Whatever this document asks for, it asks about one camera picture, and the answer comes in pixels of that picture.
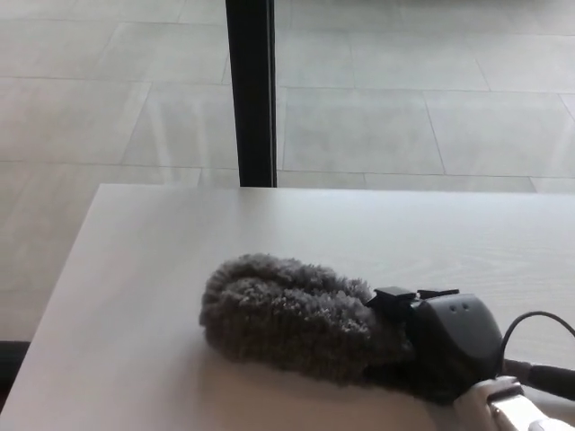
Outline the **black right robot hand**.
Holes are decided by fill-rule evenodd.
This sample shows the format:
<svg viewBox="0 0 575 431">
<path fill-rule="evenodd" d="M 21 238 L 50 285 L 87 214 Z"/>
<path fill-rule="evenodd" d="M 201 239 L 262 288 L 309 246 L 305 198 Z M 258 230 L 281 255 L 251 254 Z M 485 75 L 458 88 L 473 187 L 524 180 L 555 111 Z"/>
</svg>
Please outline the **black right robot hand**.
<svg viewBox="0 0 575 431">
<path fill-rule="evenodd" d="M 412 357 L 369 365 L 370 383 L 448 405 L 500 370 L 502 335 L 477 296 L 452 290 L 380 288 L 367 306 L 392 323 L 411 346 Z"/>
</svg>

